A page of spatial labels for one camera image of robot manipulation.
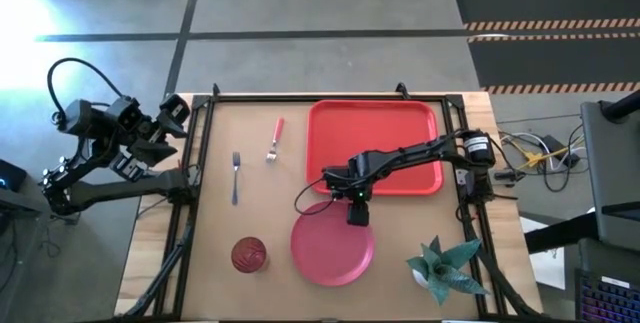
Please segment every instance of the black floor mat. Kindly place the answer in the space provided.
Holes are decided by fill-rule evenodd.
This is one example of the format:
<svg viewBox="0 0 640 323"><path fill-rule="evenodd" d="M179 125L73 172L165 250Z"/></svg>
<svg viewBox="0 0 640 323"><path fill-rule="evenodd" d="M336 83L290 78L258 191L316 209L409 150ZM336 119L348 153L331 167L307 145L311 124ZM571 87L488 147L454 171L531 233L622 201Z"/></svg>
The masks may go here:
<svg viewBox="0 0 640 323"><path fill-rule="evenodd" d="M640 27L640 0L457 0L469 30Z"/></svg>
<svg viewBox="0 0 640 323"><path fill-rule="evenodd" d="M494 94L640 89L640 33L472 37L480 87Z"/></svg>

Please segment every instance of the concrete floor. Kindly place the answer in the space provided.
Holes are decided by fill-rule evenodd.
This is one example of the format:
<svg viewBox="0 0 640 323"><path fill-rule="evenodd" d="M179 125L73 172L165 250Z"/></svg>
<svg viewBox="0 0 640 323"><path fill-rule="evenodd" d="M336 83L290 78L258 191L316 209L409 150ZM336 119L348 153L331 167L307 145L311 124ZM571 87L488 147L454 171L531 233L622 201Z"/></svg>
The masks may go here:
<svg viewBox="0 0 640 323"><path fill-rule="evenodd" d="M54 107L45 83L55 60L76 56L101 68L153 114L167 83L176 42L34 43L36 35L178 33L187 0L0 0L2 158L39 179L57 157L70 155L74 138L49 123ZM455 0L198 0L192 32L321 29L461 28ZM91 71L63 66L55 76L62 104L74 98L110 102L114 95ZM186 46L176 91L382 91L403 81L411 90L478 90L463 38L192 41ZM498 121L575 114L585 100L621 94L495 96ZM510 132L533 131L565 140L577 117L505 123ZM513 160L517 159L509 150ZM114 179L108 172L96 181ZM572 176L558 194L538 177L518 185L525 212L570 218L592 206L588 176ZM131 238L137 200L99 204L76 227L54 225L57 258L44 250L25 267L10 322L70 322L110 317ZM567 309L547 306L572 317Z"/></svg>

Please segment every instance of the succulent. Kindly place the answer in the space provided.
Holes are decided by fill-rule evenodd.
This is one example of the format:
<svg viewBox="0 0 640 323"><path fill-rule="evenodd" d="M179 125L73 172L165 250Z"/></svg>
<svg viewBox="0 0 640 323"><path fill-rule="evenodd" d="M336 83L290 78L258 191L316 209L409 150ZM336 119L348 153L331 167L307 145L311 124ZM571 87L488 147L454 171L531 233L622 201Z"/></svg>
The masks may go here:
<svg viewBox="0 0 640 323"><path fill-rule="evenodd" d="M444 253L440 250L438 236L428 247L424 244L421 246L422 256L413 257L407 263L424 277L429 291L439 305L449 296L449 288L468 294L489 294L473 278L459 271L476 253L480 240L462 243Z"/></svg>

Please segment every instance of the silver fork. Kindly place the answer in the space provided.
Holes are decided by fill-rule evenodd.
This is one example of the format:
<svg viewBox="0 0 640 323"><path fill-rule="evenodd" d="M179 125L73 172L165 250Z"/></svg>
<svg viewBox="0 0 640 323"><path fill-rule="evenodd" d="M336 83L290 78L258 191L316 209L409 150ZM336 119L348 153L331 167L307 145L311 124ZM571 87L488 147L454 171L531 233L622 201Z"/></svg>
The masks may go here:
<svg viewBox="0 0 640 323"><path fill-rule="evenodd" d="M238 205L238 169L240 169L240 152L233 152L233 195L231 204Z"/></svg>

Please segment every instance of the red plastic tray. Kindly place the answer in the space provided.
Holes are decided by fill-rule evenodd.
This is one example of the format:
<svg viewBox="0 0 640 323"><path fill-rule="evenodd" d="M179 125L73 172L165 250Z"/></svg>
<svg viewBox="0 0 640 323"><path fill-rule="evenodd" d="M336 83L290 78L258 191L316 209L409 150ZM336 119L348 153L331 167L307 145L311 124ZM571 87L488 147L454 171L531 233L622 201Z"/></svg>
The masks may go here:
<svg viewBox="0 0 640 323"><path fill-rule="evenodd" d="M311 107L307 135L307 182L326 166L345 165L365 150L390 151L438 136L429 106L411 101L324 100ZM434 162L396 171L378 181L380 195L429 195L442 187L442 164ZM329 193L326 186L313 188Z"/></svg>

